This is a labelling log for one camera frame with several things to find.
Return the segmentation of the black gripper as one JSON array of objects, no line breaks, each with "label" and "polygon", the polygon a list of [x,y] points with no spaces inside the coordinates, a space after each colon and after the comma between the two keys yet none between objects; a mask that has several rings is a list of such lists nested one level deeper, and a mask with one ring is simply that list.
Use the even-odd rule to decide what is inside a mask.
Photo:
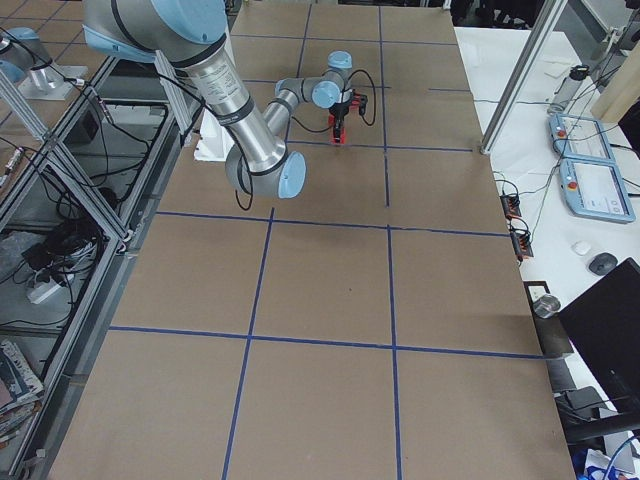
[{"label": "black gripper", "polygon": [[344,117],[349,114],[350,109],[350,101],[336,103],[331,107],[331,115],[333,116],[332,142],[334,144],[345,143]]}]

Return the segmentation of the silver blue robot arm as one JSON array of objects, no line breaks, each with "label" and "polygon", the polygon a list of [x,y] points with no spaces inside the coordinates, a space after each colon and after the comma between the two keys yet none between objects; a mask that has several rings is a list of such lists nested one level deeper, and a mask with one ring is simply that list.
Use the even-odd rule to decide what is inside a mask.
[{"label": "silver blue robot arm", "polygon": [[260,111],[225,50],[221,1],[87,1],[83,29],[87,44],[106,55],[152,63],[163,53],[184,72],[234,141],[225,161],[229,182],[250,195],[296,197],[306,162],[279,133],[302,103],[330,109],[351,98],[352,57],[334,51],[322,75],[279,81],[275,98]]},{"label": "silver blue robot arm", "polygon": [[1,72],[27,99],[65,100],[87,67],[57,64],[33,29],[16,27],[1,34]]}]

